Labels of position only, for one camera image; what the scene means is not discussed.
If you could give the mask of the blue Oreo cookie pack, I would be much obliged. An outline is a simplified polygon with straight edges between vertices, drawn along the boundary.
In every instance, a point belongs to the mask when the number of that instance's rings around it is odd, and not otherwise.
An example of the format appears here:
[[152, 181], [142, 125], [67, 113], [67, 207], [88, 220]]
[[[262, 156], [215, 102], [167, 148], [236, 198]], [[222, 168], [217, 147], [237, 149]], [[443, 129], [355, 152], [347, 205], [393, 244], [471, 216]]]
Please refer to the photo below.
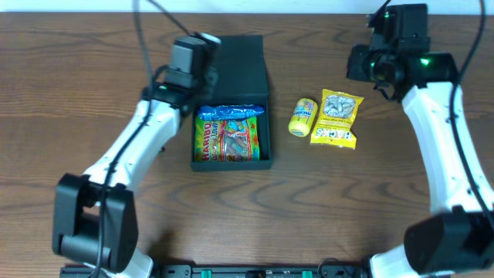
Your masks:
[[265, 112], [263, 106], [249, 105], [204, 105], [198, 109], [198, 117], [201, 120], [242, 120], [257, 117]]

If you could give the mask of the dark green gift box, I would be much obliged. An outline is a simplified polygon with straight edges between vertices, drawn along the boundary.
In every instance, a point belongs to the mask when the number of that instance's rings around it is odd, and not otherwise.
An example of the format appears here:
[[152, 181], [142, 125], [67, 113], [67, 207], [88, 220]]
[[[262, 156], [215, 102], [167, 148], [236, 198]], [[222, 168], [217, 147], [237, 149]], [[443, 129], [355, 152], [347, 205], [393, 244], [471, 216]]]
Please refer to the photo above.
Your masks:
[[256, 104], [265, 112], [257, 117], [259, 137], [258, 161], [206, 162], [191, 155], [191, 169], [200, 171], [254, 171], [272, 166], [269, 126], [269, 75], [263, 53], [263, 36], [221, 36], [222, 45], [215, 55], [218, 81], [212, 96], [200, 100], [196, 107]]

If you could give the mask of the Haribo gummy bag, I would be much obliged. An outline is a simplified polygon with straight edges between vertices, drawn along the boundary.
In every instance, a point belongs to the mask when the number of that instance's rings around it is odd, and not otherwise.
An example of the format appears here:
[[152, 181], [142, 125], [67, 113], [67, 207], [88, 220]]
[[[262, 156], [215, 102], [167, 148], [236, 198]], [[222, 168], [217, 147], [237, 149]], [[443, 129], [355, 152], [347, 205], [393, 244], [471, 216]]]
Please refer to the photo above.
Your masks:
[[243, 120], [202, 120], [196, 117], [194, 161], [258, 161], [257, 127], [257, 117]]

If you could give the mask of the yellow Hacks candy bag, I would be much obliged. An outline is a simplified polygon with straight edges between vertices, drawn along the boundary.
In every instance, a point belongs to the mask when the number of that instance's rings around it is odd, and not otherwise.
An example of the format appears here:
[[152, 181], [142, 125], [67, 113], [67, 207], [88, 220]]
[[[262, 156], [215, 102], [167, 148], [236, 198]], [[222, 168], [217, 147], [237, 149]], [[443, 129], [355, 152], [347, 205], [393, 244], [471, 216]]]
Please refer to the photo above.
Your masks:
[[351, 128], [363, 101], [363, 97], [323, 89], [321, 108], [310, 143], [354, 149], [357, 138]]

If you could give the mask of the yellow Mentos bottle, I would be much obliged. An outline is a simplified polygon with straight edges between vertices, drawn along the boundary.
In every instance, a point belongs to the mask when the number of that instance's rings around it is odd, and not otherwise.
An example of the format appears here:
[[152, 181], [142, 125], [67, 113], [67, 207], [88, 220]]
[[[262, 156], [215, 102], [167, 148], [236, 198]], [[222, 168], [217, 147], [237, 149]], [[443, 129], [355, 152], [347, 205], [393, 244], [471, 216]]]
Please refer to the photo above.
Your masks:
[[314, 100], [309, 98], [298, 100], [289, 122], [289, 132], [297, 137], [307, 136], [313, 126], [317, 111], [318, 105]]

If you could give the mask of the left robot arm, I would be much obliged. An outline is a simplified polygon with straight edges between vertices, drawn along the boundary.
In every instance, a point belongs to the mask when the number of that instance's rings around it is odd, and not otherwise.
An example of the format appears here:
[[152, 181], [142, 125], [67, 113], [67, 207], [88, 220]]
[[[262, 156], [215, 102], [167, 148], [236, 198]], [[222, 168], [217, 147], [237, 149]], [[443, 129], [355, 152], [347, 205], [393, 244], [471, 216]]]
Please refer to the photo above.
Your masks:
[[196, 32], [174, 41], [171, 61], [149, 72], [128, 125], [82, 175], [56, 186], [52, 250], [83, 263], [89, 277], [150, 277], [154, 261], [137, 248], [134, 196], [162, 147], [218, 80], [220, 38]]

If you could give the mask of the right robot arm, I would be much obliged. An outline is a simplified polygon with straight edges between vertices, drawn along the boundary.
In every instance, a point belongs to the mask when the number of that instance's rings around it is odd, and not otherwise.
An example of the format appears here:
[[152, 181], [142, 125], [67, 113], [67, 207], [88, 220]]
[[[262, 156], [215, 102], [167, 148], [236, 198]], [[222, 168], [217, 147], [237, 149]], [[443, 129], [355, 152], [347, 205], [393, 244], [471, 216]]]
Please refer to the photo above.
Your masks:
[[448, 277], [493, 265], [493, 190], [466, 123], [452, 54], [433, 52], [425, 4], [385, 2], [369, 14], [367, 45], [352, 48], [347, 77], [391, 86], [418, 139], [431, 215], [407, 228], [401, 245], [371, 256], [360, 276]]

